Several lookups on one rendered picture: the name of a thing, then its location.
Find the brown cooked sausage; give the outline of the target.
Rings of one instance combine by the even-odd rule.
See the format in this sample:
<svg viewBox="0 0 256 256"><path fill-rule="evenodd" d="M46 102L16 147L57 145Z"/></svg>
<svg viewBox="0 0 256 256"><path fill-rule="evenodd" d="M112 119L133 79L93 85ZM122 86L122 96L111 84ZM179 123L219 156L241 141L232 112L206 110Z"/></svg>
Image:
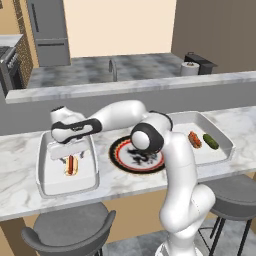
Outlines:
<svg viewBox="0 0 256 256"><path fill-rule="evenodd" d="M202 147L202 142L195 132L191 131L188 135L188 139L194 148L198 149Z"/></svg>

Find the hot dog in bun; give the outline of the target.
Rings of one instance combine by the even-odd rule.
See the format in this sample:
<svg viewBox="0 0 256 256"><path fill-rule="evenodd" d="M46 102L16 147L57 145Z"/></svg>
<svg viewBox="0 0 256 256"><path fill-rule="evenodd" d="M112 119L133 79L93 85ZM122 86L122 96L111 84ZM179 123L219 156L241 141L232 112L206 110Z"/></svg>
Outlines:
<svg viewBox="0 0 256 256"><path fill-rule="evenodd" d="M78 159L75 156L70 155L66 159L65 175L74 176L78 172Z"/></svg>

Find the green pickle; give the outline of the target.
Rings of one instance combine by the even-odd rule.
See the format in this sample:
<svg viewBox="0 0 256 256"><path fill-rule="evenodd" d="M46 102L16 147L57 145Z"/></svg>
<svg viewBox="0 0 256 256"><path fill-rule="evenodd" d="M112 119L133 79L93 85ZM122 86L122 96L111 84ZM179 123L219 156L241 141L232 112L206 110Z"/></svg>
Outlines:
<svg viewBox="0 0 256 256"><path fill-rule="evenodd" d="M214 150L217 150L219 148L219 144L209 134L204 134L203 140L210 148Z"/></svg>

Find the white tupperware container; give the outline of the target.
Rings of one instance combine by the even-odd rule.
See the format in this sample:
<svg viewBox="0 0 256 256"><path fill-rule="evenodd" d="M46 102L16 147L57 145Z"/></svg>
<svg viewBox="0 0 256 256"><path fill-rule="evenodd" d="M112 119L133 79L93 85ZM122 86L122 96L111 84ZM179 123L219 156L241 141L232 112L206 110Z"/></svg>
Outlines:
<svg viewBox="0 0 256 256"><path fill-rule="evenodd" d="M198 111L171 113L173 131L181 132L186 136L193 131L202 143L198 149L193 148L197 166L206 166L229 161L235 151L233 142L205 115ZM212 149L203 139L204 134L209 134L219 145Z"/></svg>
<svg viewBox="0 0 256 256"><path fill-rule="evenodd" d="M36 183L44 198L59 197L94 190L99 186L99 168L94 142L91 136L85 137L90 141L90 149L83 158L78 159L78 172L74 176L65 175L66 164L60 160L52 160L47 149L53 142L49 131L40 138L36 166Z"/></svg>

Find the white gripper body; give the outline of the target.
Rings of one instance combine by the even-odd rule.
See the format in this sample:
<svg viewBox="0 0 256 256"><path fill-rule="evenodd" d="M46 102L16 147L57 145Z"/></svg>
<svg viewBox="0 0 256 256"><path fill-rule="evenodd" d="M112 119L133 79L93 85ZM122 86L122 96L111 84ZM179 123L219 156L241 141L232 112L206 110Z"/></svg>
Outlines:
<svg viewBox="0 0 256 256"><path fill-rule="evenodd" d="M78 155L80 157L81 152L86 152L90 149L90 141L87 138L73 139L67 144L60 144L57 142L51 142L48 144L48 151L52 160L65 158L70 155Z"/></svg>

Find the steel stove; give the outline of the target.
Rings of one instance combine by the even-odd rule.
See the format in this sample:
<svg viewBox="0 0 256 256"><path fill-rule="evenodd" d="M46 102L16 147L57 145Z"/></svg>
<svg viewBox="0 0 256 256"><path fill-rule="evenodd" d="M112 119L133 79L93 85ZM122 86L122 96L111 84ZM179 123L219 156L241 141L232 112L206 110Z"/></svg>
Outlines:
<svg viewBox="0 0 256 256"><path fill-rule="evenodd" d="M0 46L0 83L4 95L10 90L23 88L20 61L15 47Z"/></svg>

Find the large black red patterned plate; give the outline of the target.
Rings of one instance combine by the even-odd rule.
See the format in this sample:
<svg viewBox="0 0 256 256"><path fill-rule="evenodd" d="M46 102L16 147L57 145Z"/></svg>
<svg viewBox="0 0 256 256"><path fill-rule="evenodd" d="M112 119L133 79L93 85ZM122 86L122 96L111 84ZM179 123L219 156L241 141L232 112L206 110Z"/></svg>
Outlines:
<svg viewBox="0 0 256 256"><path fill-rule="evenodd" d="M161 152L144 153L133 146L129 136L117 139L110 146L108 154L116 167L131 174L154 174L165 168Z"/></svg>

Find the grey fridge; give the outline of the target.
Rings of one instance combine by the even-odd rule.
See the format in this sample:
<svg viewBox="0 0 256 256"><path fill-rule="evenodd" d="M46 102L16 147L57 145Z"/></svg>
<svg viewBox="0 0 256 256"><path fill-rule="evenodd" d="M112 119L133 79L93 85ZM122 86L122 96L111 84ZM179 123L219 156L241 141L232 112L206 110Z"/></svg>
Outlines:
<svg viewBox="0 0 256 256"><path fill-rule="evenodd" d="M63 0L27 0L40 67L70 64Z"/></svg>

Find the grey sink tap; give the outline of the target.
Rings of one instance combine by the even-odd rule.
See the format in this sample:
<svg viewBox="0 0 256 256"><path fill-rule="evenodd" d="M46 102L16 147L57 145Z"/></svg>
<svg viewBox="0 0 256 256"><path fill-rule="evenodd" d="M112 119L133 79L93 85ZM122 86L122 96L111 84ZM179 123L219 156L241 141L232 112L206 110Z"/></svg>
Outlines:
<svg viewBox="0 0 256 256"><path fill-rule="evenodd" d="M109 72L113 75L113 81L117 82L117 67L113 59L109 60Z"/></svg>

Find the grey bar stool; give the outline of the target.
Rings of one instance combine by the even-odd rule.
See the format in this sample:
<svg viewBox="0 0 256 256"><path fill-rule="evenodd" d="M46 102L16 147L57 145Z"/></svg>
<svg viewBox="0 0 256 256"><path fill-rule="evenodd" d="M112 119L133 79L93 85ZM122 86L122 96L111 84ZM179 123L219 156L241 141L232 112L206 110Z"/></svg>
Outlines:
<svg viewBox="0 0 256 256"><path fill-rule="evenodd" d="M241 256L246 238L256 218L256 181L245 174L204 182L215 194L216 202L211 213L217 216L210 237L214 239L209 256L214 251L226 220L245 221L246 226L237 256Z"/></svg>
<svg viewBox="0 0 256 256"><path fill-rule="evenodd" d="M21 237L40 256L103 256L115 217L101 202L43 213Z"/></svg>

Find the black toaster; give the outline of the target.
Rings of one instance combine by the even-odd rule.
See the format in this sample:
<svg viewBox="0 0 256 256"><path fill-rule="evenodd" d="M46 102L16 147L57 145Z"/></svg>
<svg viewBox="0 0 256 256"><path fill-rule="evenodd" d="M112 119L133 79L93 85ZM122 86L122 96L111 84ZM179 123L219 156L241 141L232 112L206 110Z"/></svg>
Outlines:
<svg viewBox="0 0 256 256"><path fill-rule="evenodd" d="M184 57L185 62L194 62L199 65L199 75L208 75L211 74L213 68L216 67L216 64L211 61L195 54L194 52L188 52Z"/></svg>

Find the white paper towel roll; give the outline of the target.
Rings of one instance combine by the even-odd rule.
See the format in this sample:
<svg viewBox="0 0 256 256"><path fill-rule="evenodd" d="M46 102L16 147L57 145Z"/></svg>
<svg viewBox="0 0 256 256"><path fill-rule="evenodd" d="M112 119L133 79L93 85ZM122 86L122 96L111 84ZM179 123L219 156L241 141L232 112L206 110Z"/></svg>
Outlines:
<svg viewBox="0 0 256 256"><path fill-rule="evenodd" d="M200 65L195 62L183 62L181 64L180 74L182 76L194 76L199 72Z"/></svg>

